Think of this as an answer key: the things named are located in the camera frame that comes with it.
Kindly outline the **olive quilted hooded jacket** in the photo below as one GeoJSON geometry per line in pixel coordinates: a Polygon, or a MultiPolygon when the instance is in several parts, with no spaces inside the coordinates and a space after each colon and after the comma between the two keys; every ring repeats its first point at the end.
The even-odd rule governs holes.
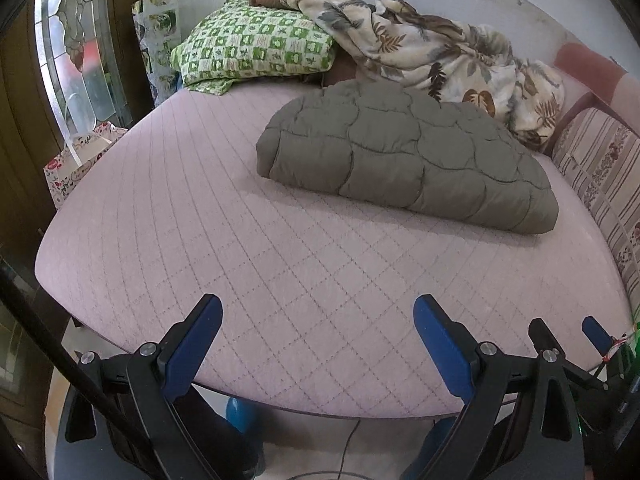
{"type": "Polygon", "coordinates": [[[546,172],[470,102],[392,82],[343,81],[274,113],[256,143],[264,178],[516,234],[552,231],[546,172]]]}

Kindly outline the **pink quilted mattress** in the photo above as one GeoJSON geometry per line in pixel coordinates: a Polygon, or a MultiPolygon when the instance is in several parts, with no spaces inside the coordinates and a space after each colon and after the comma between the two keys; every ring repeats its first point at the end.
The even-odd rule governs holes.
{"type": "Polygon", "coordinates": [[[134,351],[206,294],[224,320],[204,387],[287,410],[403,418],[459,411],[413,325],[430,294],[479,340],[529,356],[542,318],[575,364],[582,333],[614,335],[631,307],[608,244],[548,158],[553,231],[521,236],[286,188],[256,174],[255,145],[300,84],[182,90],[90,169],[40,244],[39,284],[69,314],[134,351]]]}

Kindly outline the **striped floral cushion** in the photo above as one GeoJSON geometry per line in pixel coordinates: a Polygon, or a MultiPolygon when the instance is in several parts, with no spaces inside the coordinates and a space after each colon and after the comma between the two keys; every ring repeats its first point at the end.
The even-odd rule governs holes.
{"type": "Polygon", "coordinates": [[[551,158],[597,223],[639,319],[639,137],[587,108],[561,132],[551,158]]]}

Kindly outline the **floral paper gift bag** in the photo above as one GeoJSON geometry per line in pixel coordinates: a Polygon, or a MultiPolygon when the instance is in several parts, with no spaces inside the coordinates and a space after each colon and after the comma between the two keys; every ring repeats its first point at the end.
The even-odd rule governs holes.
{"type": "Polygon", "coordinates": [[[74,136],[43,167],[44,178],[53,205],[59,210],[92,166],[126,133],[128,129],[111,122],[101,122],[92,131],[74,136]]]}

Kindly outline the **pink red padded headboard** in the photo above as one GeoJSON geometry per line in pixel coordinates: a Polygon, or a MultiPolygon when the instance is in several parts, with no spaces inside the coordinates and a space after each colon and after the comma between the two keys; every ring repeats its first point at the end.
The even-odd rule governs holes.
{"type": "Polygon", "coordinates": [[[564,104],[554,133],[542,152],[550,155],[564,128],[582,111],[594,107],[639,133],[639,81],[623,67],[583,44],[563,44],[553,68],[562,76],[564,104]]]}

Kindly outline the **stained glass door panel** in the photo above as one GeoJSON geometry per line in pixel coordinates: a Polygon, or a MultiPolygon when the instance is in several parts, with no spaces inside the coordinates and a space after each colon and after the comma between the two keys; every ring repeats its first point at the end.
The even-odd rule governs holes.
{"type": "Polygon", "coordinates": [[[132,122],[117,67],[107,0],[35,0],[38,64],[65,140],[102,122],[132,122]]]}

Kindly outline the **green white patterned pillow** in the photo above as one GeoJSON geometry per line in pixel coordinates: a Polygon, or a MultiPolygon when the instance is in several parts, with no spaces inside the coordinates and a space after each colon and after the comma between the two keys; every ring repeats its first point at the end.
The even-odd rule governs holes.
{"type": "Polygon", "coordinates": [[[333,38],[304,14],[224,0],[172,49],[170,62],[186,88],[221,96],[247,79],[325,73],[334,58],[333,38]]]}

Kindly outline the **leaf print fleece blanket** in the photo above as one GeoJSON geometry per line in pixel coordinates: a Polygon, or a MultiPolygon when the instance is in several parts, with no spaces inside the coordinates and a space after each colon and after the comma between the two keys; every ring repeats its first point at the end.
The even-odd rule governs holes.
{"type": "Polygon", "coordinates": [[[470,102],[539,150],[564,104],[562,77],[518,58],[501,32],[419,13],[404,0],[248,0],[298,11],[329,34],[370,79],[426,91],[439,102],[470,102]]]}

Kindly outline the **floral fabric by wall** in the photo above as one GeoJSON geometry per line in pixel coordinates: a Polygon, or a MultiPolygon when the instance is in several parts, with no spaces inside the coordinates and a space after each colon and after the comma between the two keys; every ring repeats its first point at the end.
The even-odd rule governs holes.
{"type": "Polygon", "coordinates": [[[159,106],[178,88],[179,72],[171,66],[171,52],[181,44],[178,0],[138,0],[131,12],[153,104],[159,106]]]}

